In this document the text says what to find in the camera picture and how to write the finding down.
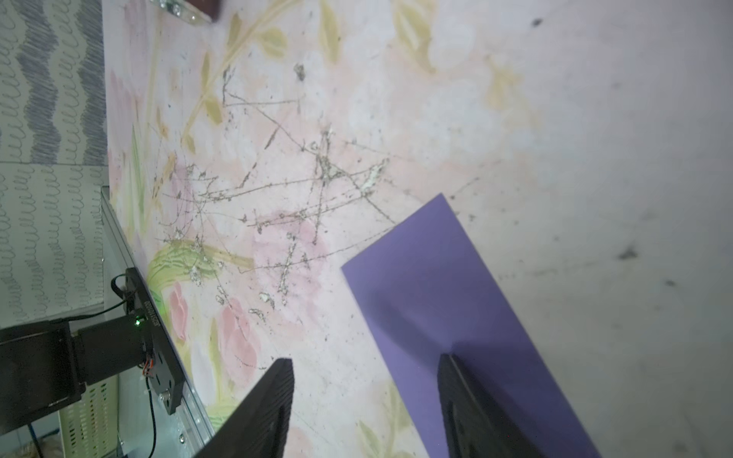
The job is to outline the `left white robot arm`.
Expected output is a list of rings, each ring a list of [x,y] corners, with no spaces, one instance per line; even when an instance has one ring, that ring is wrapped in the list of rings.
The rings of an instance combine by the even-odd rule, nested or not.
[[[135,267],[118,291],[124,313],[74,330],[74,318],[1,331],[1,431],[8,433],[79,401],[91,385],[141,366],[174,414],[186,377],[155,302]]]

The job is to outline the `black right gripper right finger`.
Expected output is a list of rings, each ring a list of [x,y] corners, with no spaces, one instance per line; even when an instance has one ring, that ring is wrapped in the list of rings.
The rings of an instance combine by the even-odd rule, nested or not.
[[[437,382],[450,458],[543,456],[457,356],[440,356]]]

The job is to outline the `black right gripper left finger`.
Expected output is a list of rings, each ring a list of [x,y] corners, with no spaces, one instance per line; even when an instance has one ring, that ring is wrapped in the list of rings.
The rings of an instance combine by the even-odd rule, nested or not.
[[[280,358],[274,361],[197,456],[282,458],[294,387],[292,360]]]

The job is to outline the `maroon spray nozzle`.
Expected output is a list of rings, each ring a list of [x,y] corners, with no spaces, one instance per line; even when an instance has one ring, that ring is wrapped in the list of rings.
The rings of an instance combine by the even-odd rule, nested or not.
[[[150,3],[188,24],[215,22],[221,11],[221,0],[150,0]]]

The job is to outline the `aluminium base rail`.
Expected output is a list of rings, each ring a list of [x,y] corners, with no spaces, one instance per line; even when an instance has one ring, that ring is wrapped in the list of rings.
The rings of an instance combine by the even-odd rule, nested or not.
[[[103,305],[72,322],[93,378],[78,404],[112,418],[114,457],[194,457],[213,429],[184,374],[111,204],[100,190]]]

